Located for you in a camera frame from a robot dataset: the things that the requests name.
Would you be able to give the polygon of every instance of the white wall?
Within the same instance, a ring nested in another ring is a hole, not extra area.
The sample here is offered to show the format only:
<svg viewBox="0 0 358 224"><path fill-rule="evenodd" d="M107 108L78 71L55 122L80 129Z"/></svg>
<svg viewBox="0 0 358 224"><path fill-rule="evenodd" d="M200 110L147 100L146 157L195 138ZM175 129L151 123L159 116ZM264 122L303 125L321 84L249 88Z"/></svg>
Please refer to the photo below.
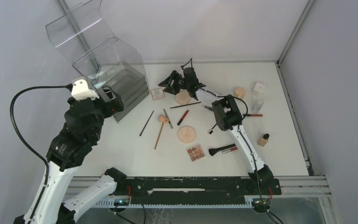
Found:
<svg viewBox="0 0 358 224"><path fill-rule="evenodd" d="M67 84L78 76L46 35L44 26L60 15L52 0L0 0L0 224L26 212L44 173L10 123L12 97L26 87ZM69 96L67 90L36 90L16 103L20 131L43 156L62 128Z"/></svg>
<svg viewBox="0 0 358 224"><path fill-rule="evenodd" d="M358 1L318 1L283 71L342 220L358 223Z"/></svg>
<svg viewBox="0 0 358 224"><path fill-rule="evenodd" d="M101 14L145 62L277 61L306 2L115 0L103 1Z"/></svg>

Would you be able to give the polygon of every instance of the transparent acrylic box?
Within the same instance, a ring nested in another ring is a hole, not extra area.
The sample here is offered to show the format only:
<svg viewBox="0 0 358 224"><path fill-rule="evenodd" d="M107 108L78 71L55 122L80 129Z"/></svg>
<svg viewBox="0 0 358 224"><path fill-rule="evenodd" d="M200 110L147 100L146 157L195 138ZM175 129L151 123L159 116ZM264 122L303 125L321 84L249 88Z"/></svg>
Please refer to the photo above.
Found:
<svg viewBox="0 0 358 224"><path fill-rule="evenodd" d="M147 95L145 67L138 51L117 38L101 16L102 0L81 3L46 25L53 46L100 91L110 86L120 95L124 111L120 121Z"/></svg>

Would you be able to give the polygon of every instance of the blush palette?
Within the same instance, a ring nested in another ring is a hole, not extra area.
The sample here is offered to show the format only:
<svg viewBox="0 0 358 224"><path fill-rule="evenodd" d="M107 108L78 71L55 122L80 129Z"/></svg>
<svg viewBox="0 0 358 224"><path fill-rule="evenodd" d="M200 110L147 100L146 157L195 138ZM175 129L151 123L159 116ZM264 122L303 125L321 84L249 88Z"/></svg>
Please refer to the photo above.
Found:
<svg viewBox="0 0 358 224"><path fill-rule="evenodd" d="M200 160L205 157L205 153L204 151L202 151L201 145L196 145L187 149L187 153L189 154L192 162Z"/></svg>

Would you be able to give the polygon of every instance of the white table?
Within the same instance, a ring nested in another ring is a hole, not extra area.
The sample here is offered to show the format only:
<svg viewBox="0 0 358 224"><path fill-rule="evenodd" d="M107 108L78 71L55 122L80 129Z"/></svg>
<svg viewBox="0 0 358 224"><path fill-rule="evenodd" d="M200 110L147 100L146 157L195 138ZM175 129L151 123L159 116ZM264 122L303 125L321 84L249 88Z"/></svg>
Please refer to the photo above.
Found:
<svg viewBox="0 0 358 224"><path fill-rule="evenodd" d="M251 91L256 82L267 85L264 93L262 118L247 117L244 126L259 155L264 159L275 176L308 175L297 134L291 119L282 85L274 63L194 63L200 82L208 89L222 94L233 94L236 87L247 91L245 101L251 107ZM149 88L157 87L172 70L179 71L178 64L154 64L145 66ZM237 101L241 112L245 107ZM217 153L211 157L208 149L232 144L225 133L215 128L209 135L208 129L214 124L213 113L201 104L169 109L176 106L174 96L153 101L151 96L144 99L118 124L106 119L98 146L85 158L76 176L99 176L106 169L115 167L128 176L247 176L240 151L228 154ZM157 150L154 150L161 126L158 116L167 110L174 129L164 125ZM177 137L176 125L183 113L190 112L180 125L192 126L196 139L189 144L181 143ZM139 134L152 111L155 111L144 133ZM257 145L258 138L269 133L265 147ZM186 149L201 144L206 157L191 162Z"/></svg>

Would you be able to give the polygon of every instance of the robotic arm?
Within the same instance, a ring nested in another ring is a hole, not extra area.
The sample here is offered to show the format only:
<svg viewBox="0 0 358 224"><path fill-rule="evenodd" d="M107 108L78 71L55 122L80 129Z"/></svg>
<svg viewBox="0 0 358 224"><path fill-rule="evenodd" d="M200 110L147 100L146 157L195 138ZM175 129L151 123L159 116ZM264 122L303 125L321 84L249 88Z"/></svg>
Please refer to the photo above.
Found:
<svg viewBox="0 0 358 224"><path fill-rule="evenodd" d="M261 189L267 187L274 176L246 135L242 125L243 117L235 102L235 97L232 95L221 96L205 89L205 85L198 81L193 67L184 68L183 75L184 77L174 70L159 86L164 87L164 92L173 95L184 89L196 100L212 101L216 124L220 130L228 133L244 155L250 179L254 181L255 186L258 183Z"/></svg>
<svg viewBox="0 0 358 224"><path fill-rule="evenodd" d="M17 217L15 224L74 224L127 177L110 168L94 185L62 203L70 181L99 141L104 119L124 109L120 97L109 86L97 93L83 77L72 82L71 95L70 109L64 115L66 122L46 156L48 180L43 178L30 209Z"/></svg>

